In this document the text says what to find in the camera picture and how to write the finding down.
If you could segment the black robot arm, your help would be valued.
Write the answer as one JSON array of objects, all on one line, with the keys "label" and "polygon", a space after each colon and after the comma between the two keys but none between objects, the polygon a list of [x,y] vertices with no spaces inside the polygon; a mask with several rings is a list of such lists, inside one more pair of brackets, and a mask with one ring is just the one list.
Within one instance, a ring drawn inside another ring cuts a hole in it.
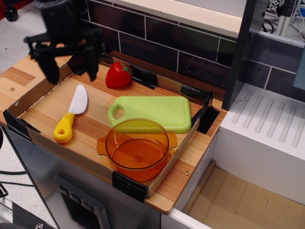
[{"label": "black robot arm", "polygon": [[103,52],[102,32],[81,24],[82,12],[72,0],[37,0],[34,5],[41,11],[47,31],[25,37],[24,42],[29,46],[31,59],[38,63],[48,81],[57,84],[60,80],[55,62],[59,56],[70,56],[73,72],[88,73],[94,81]]}]

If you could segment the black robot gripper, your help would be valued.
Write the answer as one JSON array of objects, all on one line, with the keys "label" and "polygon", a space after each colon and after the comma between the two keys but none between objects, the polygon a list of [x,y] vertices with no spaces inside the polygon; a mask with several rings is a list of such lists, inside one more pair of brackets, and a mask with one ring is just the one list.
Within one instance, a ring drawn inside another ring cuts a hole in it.
[{"label": "black robot gripper", "polygon": [[86,72],[95,81],[99,70],[99,54],[104,50],[99,29],[77,28],[70,36],[51,37],[51,33],[28,36],[24,42],[29,46],[29,55],[36,59],[48,81],[57,84],[60,71],[55,57],[83,54]]}]

